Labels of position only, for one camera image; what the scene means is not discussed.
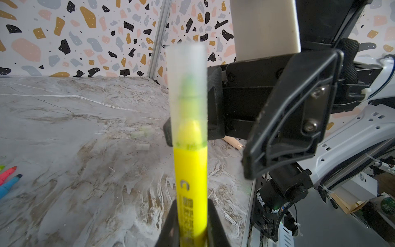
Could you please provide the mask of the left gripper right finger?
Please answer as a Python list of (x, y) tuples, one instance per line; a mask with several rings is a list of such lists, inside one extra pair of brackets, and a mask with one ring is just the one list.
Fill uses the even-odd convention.
[(211, 199), (208, 199), (207, 246), (231, 247), (215, 205)]

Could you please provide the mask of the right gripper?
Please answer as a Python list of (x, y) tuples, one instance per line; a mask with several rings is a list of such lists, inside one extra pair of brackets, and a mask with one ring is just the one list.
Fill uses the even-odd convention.
[(343, 59), (341, 50), (326, 49), (205, 70), (173, 69), (166, 142), (204, 147), (209, 140), (246, 139), (250, 134), (242, 157), (249, 180), (311, 158), (331, 112), (352, 111), (362, 89), (383, 70), (376, 62), (345, 67)]

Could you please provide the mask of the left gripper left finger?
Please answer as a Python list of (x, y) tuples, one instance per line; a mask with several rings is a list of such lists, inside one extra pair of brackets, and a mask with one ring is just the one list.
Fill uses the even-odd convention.
[(174, 200), (155, 247), (180, 247), (177, 201)]

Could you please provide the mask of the blue highlighter pen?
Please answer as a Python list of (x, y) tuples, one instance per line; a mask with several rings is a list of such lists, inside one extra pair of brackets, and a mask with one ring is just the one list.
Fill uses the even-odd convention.
[(9, 180), (7, 183), (0, 186), (0, 199), (5, 197), (9, 193), (12, 187), (20, 180), (22, 176), (23, 176), (22, 174), (18, 174), (15, 177), (13, 177), (11, 180)]

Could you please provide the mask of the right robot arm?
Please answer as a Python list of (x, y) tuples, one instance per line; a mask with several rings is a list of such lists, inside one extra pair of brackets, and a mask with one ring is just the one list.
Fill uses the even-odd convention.
[(323, 201), (371, 163), (394, 173), (395, 3), (231, 1), (228, 65), (208, 67), (203, 41), (167, 46), (177, 197), (158, 246), (229, 246), (207, 197), (208, 141), (246, 140), (255, 182), (247, 234), (270, 246), (299, 235), (290, 209)]

